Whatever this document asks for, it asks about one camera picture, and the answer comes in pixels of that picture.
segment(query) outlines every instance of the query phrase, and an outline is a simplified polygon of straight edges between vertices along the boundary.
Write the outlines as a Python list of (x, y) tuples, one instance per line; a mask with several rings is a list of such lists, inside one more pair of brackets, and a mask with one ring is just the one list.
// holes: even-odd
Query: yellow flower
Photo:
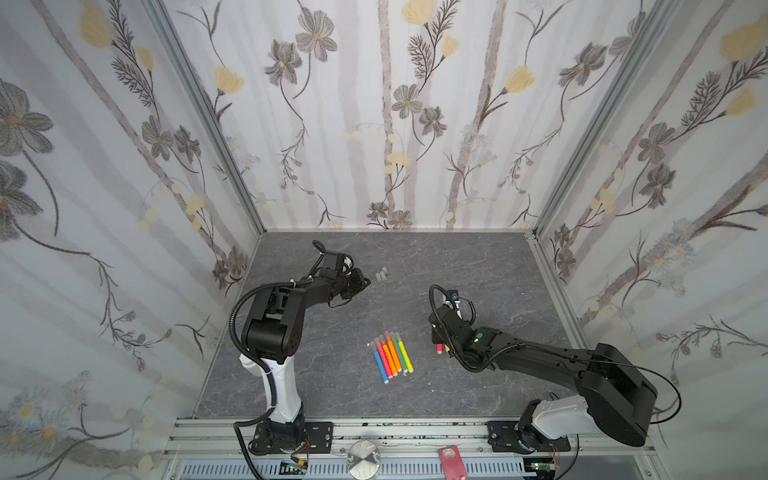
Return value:
[(600, 203), (603, 204), (606, 214), (614, 212), (614, 195), (607, 188), (600, 190)]
[(234, 94), (243, 87), (243, 80), (229, 68), (219, 65), (216, 67), (216, 86), (225, 94)]
[(56, 435), (56, 427), (51, 425), (47, 427), (45, 430), (43, 430), (43, 434), (41, 435), (41, 437), (43, 438), (43, 440), (47, 442), (48, 440), (54, 438), (55, 435)]
[(432, 0), (411, 0), (401, 10), (402, 17), (411, 25), (424, 25), (432, 17)]
[(451, 35), (446, 35), (442, 41), (442, 56), (450, 57), (458, 50), (458, 40)]
[(768, 17), (743, 25), (723, 35), (720, 54), (728, 61), (741, 61), (763, 41), (768, 33)]
[(149, 71), (152, 71), (154, 67), (154, 58), (152, 58), (152, 52), (146, 47), (136, 47), (136, 55), (139, 56), (141, 64)]
[(725, 112), (729, 115), (741, 115), (752, 110), (754, 106), (755, 94), (752, 92), (752, 87), (747, 85), (741, 89), (737, 96), (733, 97)]
[(80, 36), (96, 48), (112, 45), (112, 29), (109, 22), (93, 2), (83, 2), (80, 14)]
[(525, 65), (522, 65), (517, 67), (515, 71), (512, 72), (512, 75), (509, 76), (509, 80), (507, 80), (507, 84), (504, 86), (504, 89), (509, 93), (516, 94), (519, 91), (523, 91), (533, 85), (533, 80), (534, 78), (531, 69)]
[(187, 215), (194, 215), (200, 208), (203, 208), (203, 196), (193, 195), (187, 201)]
[(408, 167), (411, 164), (411, 162), (413, 162), (408, 155), (404, 154), (401, 151), (395, 152), (394, 154), (387, 155), (386, 159), (389, 160), (390, 163), (400, 164), (403, 167)]

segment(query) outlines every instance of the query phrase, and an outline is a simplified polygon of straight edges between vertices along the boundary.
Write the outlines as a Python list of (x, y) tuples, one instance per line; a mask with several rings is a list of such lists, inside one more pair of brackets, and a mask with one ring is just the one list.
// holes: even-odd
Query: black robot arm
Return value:
[[(434, 290), (443, 292), (446, 304), (435, 308)], [(430, 287), (429, 322), (432, 341), (448, 344), (449, 354), (467, 370), (514, 370), (562, 385), (584, 397), (586, 413), (606, 435), (626, 445), (645, 443), (657, 390), (617, 349), (604, 343), (594, 350), (568, 349), (523, 340), (498, 329), (473, 329), (453, 308), (456, 299), (455, 290)], [(535, 417), (540, 402), (531, 402), (533, 408), (526, 410), (521, 426), (535, 424), (530, 417)]]
[(283, 364), (296, 353), (306, 309), (318, 303), (330, 306), (336, 296), (349, 301), (371, 284), (349, 255), (326, 250), (317, 240), (312, 245), (320, 258), (305, 277), (293, 286), (275, 286), (254, 296), (241, 339), (249, 351), (264, 359)]

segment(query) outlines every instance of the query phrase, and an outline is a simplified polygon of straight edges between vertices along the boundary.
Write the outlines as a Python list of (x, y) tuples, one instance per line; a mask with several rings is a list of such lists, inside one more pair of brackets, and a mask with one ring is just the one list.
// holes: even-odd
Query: cable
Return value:
[[(558, 356), (558, 357), (560, 357), (562, 359), (566, 359), (568, 361), (573, 360), (571, 357), (568, 357), (568, 356), (565, 356), (565, 355), (561, 355), (561, 354), (559, 354), (557, 352), (552, 352), (551, 350), (542, 349), (539, 346), (526, 345), (526, 347), (529, 348), (529, 349), (540, 350), (542, 352), (549, 353), (549, 354), (554, 355), (554, 356)], [(631, 363), (614, 362), (613, 360), (578, 359), (578, 360), (574, 360), (574, 361), (575, 362), (587, 362), (587, 363), (608, 363), (608, 364), (611, 364), (611, 365), (628, 366), (628, 367), (631, 367), (631, 368), (634, 368), (634, 369), (644, 370), (646, 372), (653, 373), (654, 375), (659, 376), (662, 379), (664, 379), (665, 382), (669, 383), (670, 386), (674, 389), (674, 392), (677, 394), (677, 398), (675, 400), (677, 402), (677, 409), (674, 411), (674, 413), (672, 415), (668, 416), (667, 418), (662, 419), (662, 420), (657, 420), (656, 422), (650, 422), (649, 425), (656, 425), (656, 424), (659, 424), (659, 423), (669, 422), (671, 419), (675, 418), (677, 416), (677, 414), (680, 413), (680, 409), (683, 408), (683, 396), (680, 394), (680, 390), (677, 388), (677, 386), (674, 383), (672, 383), (671, 380), (669, 380), (666, 376), (661, 375), (659, 372), (655, 372), (655, 371), (653, 371), (651, 369), (647, 369), (644, 366), (632, 365)]]
[(269, 408), (265, 413), (262, 415), (259, 415), (253, 420), (247, 420), (245, 422), (235, 422), (232, 424), (232, 427), (235, 430), (235, 435), (237, 436), (237, 442), (240, 443), (240, 451), (243, 452), (243, 457), (245, 458), (245, 462), (248, 464), (248, 469), (250, 470), (251, 474), (254, 478), (257, 480), (263, 480), (261, 475), (259, 475), (259, 472), (256, 470), (256, 466), (253, 464), (253, 461), (250, 459), (250, 454), (248, 453), (248, 448), (245, 446), (245, 440), (243, 440), (243, 433), (240, 431), (243, 427), (250, 427), (253, 425), (256, 425), (260, 422), (262, 422), (265, 418), (272, 415), (272, 412), (275, 410), (275, 406), (277, 405), (277, 391), (275, 387), (275, 379), (272, 377), (272, 370), (270, 367), (259, 357), (251, 353), (240, 341), (240, 337), (237, 336), (237, 314), (240, 312), (240, 308), (243, 307), (243, 304), (248, 301), (252, 296), (256, 295), (262, 290), (271, 290), (272, 288), (277, 287), (295, 287), (295, 286), (308, 286), (312, 283), (312, 279), (308, 278), (305, 280), (299, 280), (299, 282), (275, 282), (275, 283), (265, 283), (263, 285), (259, 285), (258, 287), (254, 288), (253, 290), (250, 290), (245, 295), (243, 295), (237, 303), (235, 303), (235, 306), (232, 309), (232, 313), (230, 314), (230, 321), (227, 325), (227, 329), (230, 334), (230, 339), (232, 340), (232, 343), (235, 345), (235, 348), (238, 352), (242, 353), (246, 358), (248, 358), (251, 362), (256, 363), (259, 368), (261, 368), (264, 372), (266, 372), (266, 380), (270, 386), (270, 403)]
[(579, 438), (578, 438), (578, 434), (576, 434), (576, 455), (574, 455), (574, 461), (571, 462), (568, 468), (565, 469), (565, 472), (563, 472), (562, 475), (557, 477), (555, 480), (560, 480), (561, 478), (565, 477), (565, 474), (570, 472), (571, 468), (574, 467), (574, 464), (576, 463), (576, 459), (578, 458), (578, 443), (579, 443)]
[(468, 298), (464, 298), (463, 296), (458, 297), (459, 300), (464, 300), (467, 305), (469, 305), (469, 309), (472, 311), (472, 318), (469, 320), (469, 325), (472, 325), (475, 322), (475, 318), (477, 318), (477, 312), (475, 312), (475, 304), (472, 303), (472, 301)]

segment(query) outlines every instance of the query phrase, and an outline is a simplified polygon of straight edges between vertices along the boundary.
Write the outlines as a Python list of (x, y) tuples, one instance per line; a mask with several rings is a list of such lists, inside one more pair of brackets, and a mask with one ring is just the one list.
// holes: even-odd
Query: wire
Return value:
[[(571, 357), (568, 357), (568, 356), (565, 356), (565, 355), (561, 355), (561, 354), (559, 354), (557, 352), (552, 352), (551, 350), (542, 349), (539, 346), (526, 345), (526, 347), (528, 347), (529, 349), (540, 350), (542, 352), (549, 353), (549, 354), (554, 355), (554, 356), (559, 356), (560, 358), (566, 359), (568, 361), (573, 360)], [(680, 390), (677, 388), (677, 386), (674, 383), (672, 383), (671, 380), (669, 380), (666, 376), (661, 375), (659, 372), (653, 371), (651, 369), (647, 369), (644, 366), (632, 365), (631, 363), (614, 362), (613, 360), (579, 359), (579, 360), (574, 360), (574, 361), (576, 361), (576, 362), (587, 362), (587, 363), (607, 363), (607, 364), (611, 364), (611, 365), (628, 366), (628, 367), (631, 367), (631, 368), (634, 368), (634, 369), (644, 370), (646, 372), (653, 373), (654, 375), (659, 376), (662, 379), (664, 379), (665, 382), (669, 383), (670, 386), (674, 389), (675, 394), (677, 394), (677, 398), (672, 402), (672, 406), (674, 406), (674, 403), (677, 402), (677, 409), (674, 411), (674, 413), (672, 415), (668, 416), (667, 418), (662, 419), (662, 420), (657, 420), (656, 422), (650, 422), (649, 425), (656, 425), (656, 424), (659, 424), (659, 423), (669, 422), (671, 419), (675, 418), (677, 416), (677, 414), (680, 413), (680, 409), (683, 408), (683, 396), (680, 394)], [(671, 409), (672, 406), (670, 406), (666, 410), (662, 410), (662, 412), (666, 412), (667, 410)]]
[(475, 304), (472, 303), (472, 301), (468, 298), (464, 298), (463, 296), (458, 297), (459, 300), (464, 300), (467, 305), (469, 305), (469, 309), (472, 311), (472, 318), (469, 320), (469, 325), (472, 325), (475, 322), (475, 318), (477, 318), (477, 312), (475, 312)]
[(576, 455), (574, 455), (574, 461), (571, 462), (571, 464), (568, 466), (568, 468), (566, 468), (565, 471), (559, 477), (557, 477), (555, 480), (560, 480), (561, 478), (565, 477), (565, 474), (570, 472), (571, 468), (574, 467), (574, 464), (576, 463), (576, 459), (578, 458), (578, 443), (579, 443), (579, 438), (578, 438), (578, 434), (576, 434)]

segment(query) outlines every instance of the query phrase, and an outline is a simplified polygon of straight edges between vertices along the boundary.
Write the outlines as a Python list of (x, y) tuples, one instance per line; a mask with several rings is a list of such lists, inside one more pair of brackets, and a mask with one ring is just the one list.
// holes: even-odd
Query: marker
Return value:
[(384, 335), (379, 335), (379, 341), (384, 349), (384, 355), (386, 355), (387, 362), (389, 362), (389, 368), (392, 370), (392, 376), (397, 376), (397, 366), (395, 365), (395, 361), (392, 360), (392, 354), (389, 352), (389, 345), (386, 344)]
[(389, 336), (389, 332), (386, 330), (384, 331), (384, 336), (386, 337), (386, 344), (389, 346), (389, 352), (392, 354), (392, 360), (395, 362), (395, 366), (397, 367), (398, 372), (402, 372), (402, 364), (400, 362), (400, 358), (397, 356), (397, 350), (395, 349), (395, 343), (392, 342), (392, 337)]
[(387, 377), (392, 378), (394, 375), (392, 374), (392, 369), (389, 368), (389, 361), (387, 360), (386, 351), (382, 347), (382, 343), (378, 338), (373, 339), (373, 341), (376, 342), (376, 348), (379, 349), (379, 355), (381, 356), (382, 363), (384, 364), (384, 370), (386, 370)]
[(411, 359), (408, 358), (408, 352), (406, 352), (406, 346), (402, 343), (400, 332), (395, 332), (395, 339), (397, 340), (397, 346), (399, 346), (400, 350), (402, 351), (402, 358), (405, 359), (406, 361), (406, 366), (408, 367), (408, 371), (413, 373), (413, 365), (411, 365)]
[(379, 366), (379, 373), (382, 374), (382, 380), (384, 380), (384, 383), (389, 383), (389, 377), (386, 374), (386, 370), (384, 370), (384, 364), (382, 363), (382, 357), (379, 355), (379, 351), (376, 348), (376, 343), (371, 342), (371, 347), (373, 348), (373, 356), (376, 358), (376, 365)]
[(397, 336), (395, 336), (394, 332), (392, 332), (392, 341), (395, 344), (395, 351), (397, 352), (397, 358), (400, 360), (400, 365), (402, 365), (402, 371), (408, 372), (408, 366), (406, 365), (406, 358), (402, 356), (402, 350), (400, 349), (400, 345), (397, 341)]

